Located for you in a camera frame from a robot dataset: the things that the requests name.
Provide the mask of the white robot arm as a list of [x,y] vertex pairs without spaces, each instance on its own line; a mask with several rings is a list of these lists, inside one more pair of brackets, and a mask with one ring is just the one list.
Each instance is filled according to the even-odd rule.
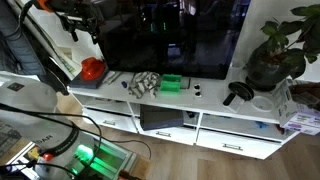
[[84,180],[94,159],[95,140],[57,109],[65,74],[51,60],[24,18],[34,4],[16,11],[0,0],[1,69],[13,76],[0,88],[0,118],[40,148],[35,171],[43,180]]

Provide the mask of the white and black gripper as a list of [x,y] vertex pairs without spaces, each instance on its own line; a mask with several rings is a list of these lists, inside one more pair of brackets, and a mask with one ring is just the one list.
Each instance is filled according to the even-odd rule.
[[[50,0],[49,6],[66,25],[90,33],[93,44],[99,42],[98,12],[91,0]],[[77,42],[78,36],[72,28],[69,32],[73,41]]]

